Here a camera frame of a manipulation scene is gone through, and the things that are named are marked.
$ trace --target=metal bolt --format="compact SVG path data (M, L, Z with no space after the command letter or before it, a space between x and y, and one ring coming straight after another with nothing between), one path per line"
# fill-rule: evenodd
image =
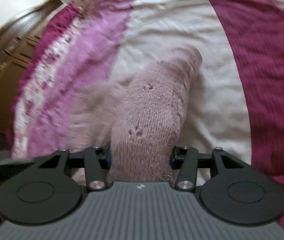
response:
M223 150L223 148L222 148L222 147L220 147L220 146L216 146L216 147L214 147L214 150L216 150L216 151L220 152L221 150Z
M187 180L180 181L178 187L182 189L190 189L193 187L193 183Z
M104 188L105 183L99 180L95 180L95 181L90 182L89 186L90 188L93 188L93 189L102 189Z

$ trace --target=knit fabric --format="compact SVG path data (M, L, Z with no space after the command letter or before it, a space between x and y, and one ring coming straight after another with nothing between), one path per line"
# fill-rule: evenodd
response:
M133 78L112 127L109 181L172 181L170 153L201 63L196 48L174 49Z

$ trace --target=bed sheet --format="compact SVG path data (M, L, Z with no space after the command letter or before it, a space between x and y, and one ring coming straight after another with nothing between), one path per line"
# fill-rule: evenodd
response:
M183 44L203 65L178 144L222 146L284 186L284 0L84 0L17 100L13 156L66 148L82 87L134 75Z
M32 59L28 65L27 70L25 71L22 79L20 80L19 89L17 91L16 100L19 98L24 85L29 81L30 76L32 75L34 69L37 66L38 61L42 57L44 51L48 48L48 46L60 37L65 30L69 27L70 23L73 21L75 16L78 15L78 8L74 3L63 4L59 8L57 8L54 12L52 12L47 17L47 27L42 33L42 39L39 42L36 50L32 56ZM13 145L14 141L14 131L10 129L7 133L7 141L10 145Z

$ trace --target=cabinet door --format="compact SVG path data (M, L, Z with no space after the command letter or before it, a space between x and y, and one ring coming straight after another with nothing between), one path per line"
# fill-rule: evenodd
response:
M23 62L13 57L0 66L0 132L9 127L10 107L24 70Z
M39 42L42 36L42 31L44 30L45 27L46 27L46 21L41 22L36 28L34 28L34 30L31 33L29 33L27 38L31 41Z
M15 50L13 57L25 63L28 63L29 60L31 59L31 56L34 51L34 47L36 45L37 45L36 42L30 41L28 39L24 39L23 41L21 41L21 44L19 45L19 47Z

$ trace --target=magenta stripe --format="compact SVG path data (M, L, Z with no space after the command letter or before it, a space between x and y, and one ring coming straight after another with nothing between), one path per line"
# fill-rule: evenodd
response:
M107 79L134 0L93 0L84 31L70 48L34 125L28 156L47 155L66 145L69 114L80 88Z
M23 75L19 80L19 87L17 89L15 100L11 107L12 120L10 120L10 128L6 134L6 138L10 147L13 146L14 142L13 120L14 120L15 106L23 92L24 87L32 77L34 69L37 67L45 50L49 47L50 44L52 44L55 40L57 40L68 29L73 19L77 15L78 15L78 7L75 5L75 3L71 2L68 6L66 6L61 11L59 11L59 13L57 13L50 20L46 28L43 30L42 38L32 54L32 58L28 63L28 68L23 72Z
M266 174L283 176L284 11L271 0L209 1L229 40L243 84L252 165ZM284 185L284 177L279 181Z

